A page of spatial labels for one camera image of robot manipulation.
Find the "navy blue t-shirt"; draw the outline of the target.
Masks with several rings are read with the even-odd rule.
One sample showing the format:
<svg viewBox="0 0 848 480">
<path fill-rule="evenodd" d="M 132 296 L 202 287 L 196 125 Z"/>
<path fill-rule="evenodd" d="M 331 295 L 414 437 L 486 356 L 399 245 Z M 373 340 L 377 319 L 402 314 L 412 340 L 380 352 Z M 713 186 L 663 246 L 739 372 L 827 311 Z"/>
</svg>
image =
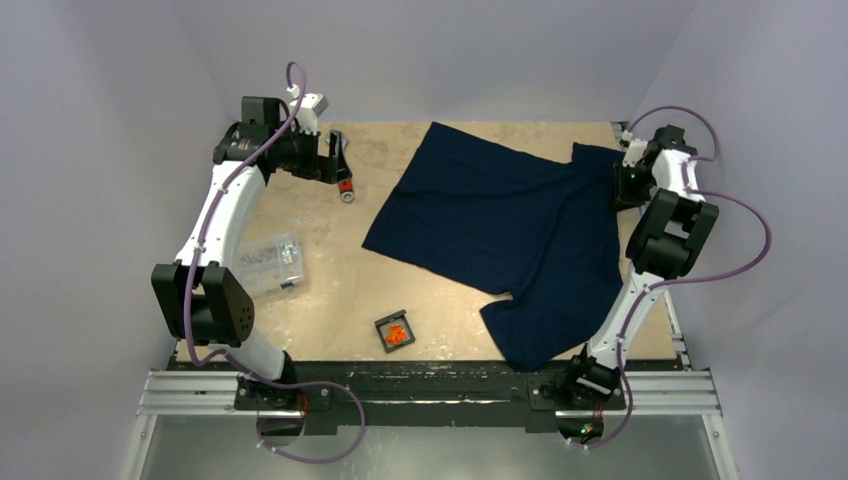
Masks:
<svg viewBox="0 0 848 480">
<path fill-rule="evenodd" d="M 574 143 L 559 163 L 434 123 L 363 246 L 494 295 L 480 314 L 497 349 L 537 370 L 588 341 L 622 288 L 622 158 Z"/>
</svg>

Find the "orange glitter leaf brooch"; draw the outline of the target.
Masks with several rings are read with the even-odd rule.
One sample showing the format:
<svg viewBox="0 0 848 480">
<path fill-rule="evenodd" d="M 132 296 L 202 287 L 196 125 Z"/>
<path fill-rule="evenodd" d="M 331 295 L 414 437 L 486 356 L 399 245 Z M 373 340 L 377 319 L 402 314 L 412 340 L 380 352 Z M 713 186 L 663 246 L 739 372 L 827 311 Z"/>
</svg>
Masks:
<svg viewBox="0 0 848 480">
<path fill-rule="evenodd" d="M 402 325 L 394 324 L 388 328 L 385 339 L 389 345 L 396 346 L 404 343 L 408 339 L 408 336 Z"/>
</svg>

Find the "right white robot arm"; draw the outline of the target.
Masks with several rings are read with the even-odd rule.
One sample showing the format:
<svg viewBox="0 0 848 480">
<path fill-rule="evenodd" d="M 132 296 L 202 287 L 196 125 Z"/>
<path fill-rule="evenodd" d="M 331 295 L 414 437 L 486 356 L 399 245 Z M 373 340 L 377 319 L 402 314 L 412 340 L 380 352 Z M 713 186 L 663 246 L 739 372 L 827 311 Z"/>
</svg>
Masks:
<svg viewBox="0 0 848 480">
<path fill-rule="evenodd" d="M 689 274 L 718 219 L 719 209 L 695 193 L 697 151 L 684 129 L 666 125 L 650 140 L 623 136 L 623 160 L 613 170 L 616 210 L 641 208 L 628 240 L 630 266 L 599 331 L 572 358 L 561 381 L 576 407 L 606 401 L 619 387 L 633 339 L 671 283 Z"/>
</svg>

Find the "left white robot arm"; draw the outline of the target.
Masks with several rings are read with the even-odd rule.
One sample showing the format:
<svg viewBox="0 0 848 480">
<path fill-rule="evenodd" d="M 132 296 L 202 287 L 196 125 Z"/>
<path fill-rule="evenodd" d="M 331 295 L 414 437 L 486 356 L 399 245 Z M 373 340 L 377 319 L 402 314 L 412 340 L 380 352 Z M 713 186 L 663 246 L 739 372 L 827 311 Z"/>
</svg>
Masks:
<svg viewBox="0 0 848 480">
<path fill-rule="evenodd" d="M 291 357 L 255 329 L 253 300 L 233 272 L 249 215 L 278 171 L 335 185 L 345 203 L 355 199 L 344 134 L 330 131 L 328 154 L 319 152 L 326 97 L 289 92 L 289 102 L 242 98 L 240 120 L 214 148 L 211 184 L 189 238 L 174 260 L 151 273 L 167 329 L 185 342 L 192 363 L 224 356 L 260 382 L 260 397 L 275 409 L 295 402 L 298 382 Z"/>
</svg>

